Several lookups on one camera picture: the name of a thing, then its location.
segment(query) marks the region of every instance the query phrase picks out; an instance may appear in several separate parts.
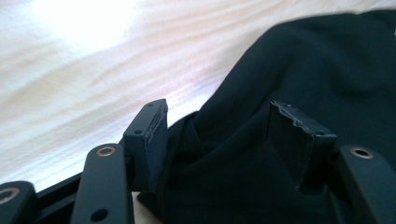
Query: black plastic part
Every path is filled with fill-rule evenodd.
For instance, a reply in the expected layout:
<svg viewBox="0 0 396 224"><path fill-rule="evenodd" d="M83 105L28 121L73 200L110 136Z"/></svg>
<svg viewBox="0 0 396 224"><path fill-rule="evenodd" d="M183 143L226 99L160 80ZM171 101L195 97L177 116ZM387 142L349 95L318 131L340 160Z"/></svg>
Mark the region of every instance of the black plastic part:
<svg viewBox="0 0 396 224"><path fill-rule="evenodd" d="M168 141L168 107L164 99L146 104L123 134L121 142L134 157L133 191L155 192Z"/></svg>
<svg viewBox="0 0 396 224"><path fill-rule="evenodd" d="M15 181L0 185L0 223L32 223L37 216L36 206L33 184Z"/></svg>
<svg viewBox="0 0 396 224"><path fill-rule="evenodd" d="M80 178L81 174L77 174L38 192L40 213L35 223L70 223Z"/></svg>
<svg viewBox="0 0 396 224"><path fill-rule="evenodd" d="M345 202L333 192L326 192L326 204L332 223L350 224L352 223L353 209L350 203Z"/></svg>
<svg viewBox="0 0 396 224"><path fill-rule="evenodd" d="M118 144L90 151L78 186L71 223L134 223L125 153Z"/></svg>
<svg viewBox="0 0 396 224"><path fill-rule="evenodd" d="M379 153L341 147L338 169L353 204L353 223L396 223L396 173Z"/></svg>
<svg viewBox="0 0 396 224"><path fill-rule="evenodd" d="M271 102L268 139L301 193L321 193L337 136L293 105Z"/></svg>

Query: black fabric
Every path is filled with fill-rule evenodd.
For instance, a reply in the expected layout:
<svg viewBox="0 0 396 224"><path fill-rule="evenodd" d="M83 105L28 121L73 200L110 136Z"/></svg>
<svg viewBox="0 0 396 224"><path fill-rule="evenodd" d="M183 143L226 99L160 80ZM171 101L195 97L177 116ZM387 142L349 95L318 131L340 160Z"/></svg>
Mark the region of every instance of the black fabric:
<svg viewBox="0 0 396 224"><path fill-rule="evenodd" d="M337 146L380 152L396 168L396 10L277 25L202 109L170 129L159 192L139 200L165 223L329 223L323 196L295 189L266 146L271 100L300 107Z"/></svg>

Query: wooden surface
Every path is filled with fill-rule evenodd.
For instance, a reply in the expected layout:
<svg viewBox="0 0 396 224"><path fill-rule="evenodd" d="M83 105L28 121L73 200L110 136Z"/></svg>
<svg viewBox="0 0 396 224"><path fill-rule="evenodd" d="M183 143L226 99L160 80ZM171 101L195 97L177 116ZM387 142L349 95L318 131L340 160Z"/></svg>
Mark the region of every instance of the wooden surface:
<svg viewBox="0 0 396 224"><path fill-rule="evenodd" d="M0 1L0 184L40 191L118 142L142 105L169 124L210 97L244 51L282 21L396 8L365 1ZM159 223L139 204L136 223Z"/></svg>

